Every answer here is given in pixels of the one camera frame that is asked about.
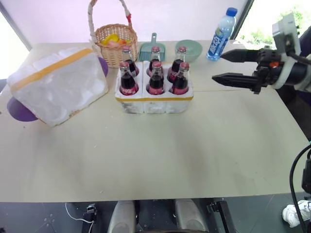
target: basket handle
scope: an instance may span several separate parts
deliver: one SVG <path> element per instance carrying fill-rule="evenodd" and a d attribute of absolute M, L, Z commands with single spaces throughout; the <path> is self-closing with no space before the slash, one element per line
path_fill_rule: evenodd
<path fill-rule="evenodd" d="M 119 0 L 119 1 L 121 2 L 122 6 L 124 7 L 125 15 L 126 15 L 126 18 L 127 18 L 127 21 L 128 21 L 128 26 L 130 28 L 132 28 L 131 13 L 127 9 L 124 0 Z M 94 30 L 94 24 L 93 24 L 93 7 L 96 4 L 96 2 L 97 2 L 97 0 L 91 0 L 91 2 L 88 5 L 88 11 L 87 11 L 89 32 L 90 32 L 91 39 L 92 39 L 92 47 L 93 47 L 93 44 L 99 42 L 99 41 L 97 41 L 97 38 L 96 38 L 96 35 L 95 35 L 95 30 Z"/>

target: green dustpan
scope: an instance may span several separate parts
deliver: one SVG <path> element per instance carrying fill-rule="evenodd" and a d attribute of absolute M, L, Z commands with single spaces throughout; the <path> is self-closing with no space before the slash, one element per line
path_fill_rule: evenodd
<path fill-rule="evenodd" d="M 139 51 L 139 61 L 150 61 L 151 59 L 151 48 L 153 46 L 159 46 L 160 47 L 160 60 L 163 62 L 165 60 L 165 46 L 163 44 L 156 42 L 156 33 L 152 33 L 151 42 L 143 43 L 140 46 Z"/>

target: blue bottle cap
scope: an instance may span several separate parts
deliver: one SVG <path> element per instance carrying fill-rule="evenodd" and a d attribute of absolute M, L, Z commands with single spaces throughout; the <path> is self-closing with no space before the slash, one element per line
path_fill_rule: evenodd
<path fill-rule="evenodd" d="M 226 15 L 234 17 L 237 14 L 237 12 L 238 12 L 238 9 L 233 8 L 233 7 L 229 7 L 227 9 Z"/>

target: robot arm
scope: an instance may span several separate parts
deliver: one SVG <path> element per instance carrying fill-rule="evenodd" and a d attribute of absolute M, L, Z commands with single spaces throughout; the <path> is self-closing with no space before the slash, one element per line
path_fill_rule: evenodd
<path fill-rule="evenodd" d="M 274 89 L 292 85 L 296 90 L 311 93 L 311 55 L 308 58 L 299 56 L 301 49 L 293 15 L 274 24 L 272 31 L 277 50 L 267 47 L 231 50 L 221 56 L 231 62 L 257 62 L 252 76 L 225 73 L 213 76 L 213 80 L 226 86 L 251 89 L 254 94 L 259 94 L 261 88 L 268 85 Z"/>

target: styrofoam box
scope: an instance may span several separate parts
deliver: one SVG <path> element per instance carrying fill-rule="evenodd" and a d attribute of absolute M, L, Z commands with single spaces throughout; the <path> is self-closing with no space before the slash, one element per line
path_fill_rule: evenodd
<path fill-rule="evenodd" d="M 79 59 L 70 60 L 73 56 Z M 55 63 L 64 61 L 68 63 L 55 68 Z M 61 50 L 21 67 L 7 83 L 12 95 L 50 126 L 66 121 L 108 91 L 97 54 L 78 47 Z"/>
<path fill-rule="evenodd" d="M 138 66 L 140 72 L 139 75 L 142 75 L 142 83 L 138 83 L 138 86 L 142 86 L 142 88 L 139 88 L 142 90 L 142 93 L 134 94 L 132 96 L 124 96 L 120 93 L 120 71 L 118 73 L 117 82 L 116 82 L 116 99 L 122 103 L 123 109 L 125 112 L 129 112 L 126 108 L 128 106 L 124 106 L 125 101 L 123 100 L 132 100 L 130 106 L 132 104 L 135 104 L 135 106 L 142 107 L 142 109 L 139 109 L 138 111 L 135 111 L 134 108 L 132 108 L 133 111 L 130 113 L 149 113 L 149 114 L 163 114 L 163 113 L 181 113 L 185 111 L 193 98 L 193 88 L 191 80 L 188 80 L 188 86 L 189 90 L 187 93 L 183 95 L 175 95 L 171 92 L 169 92 L 170 88 L 172 87 L 172 83 L 170 83 L 167 80 L 167 73 L 168 69 L 171 66 L 171 64 L 162 64 L 163 72 L 164 72 L 164 93 L 161 95 L 151 95 L 147 91 L 147 85 L 149 84 L 150 77 L 147 75 L 146 70 L 149 67 L 149 62 L 139 62 L 136 63 Z"/>

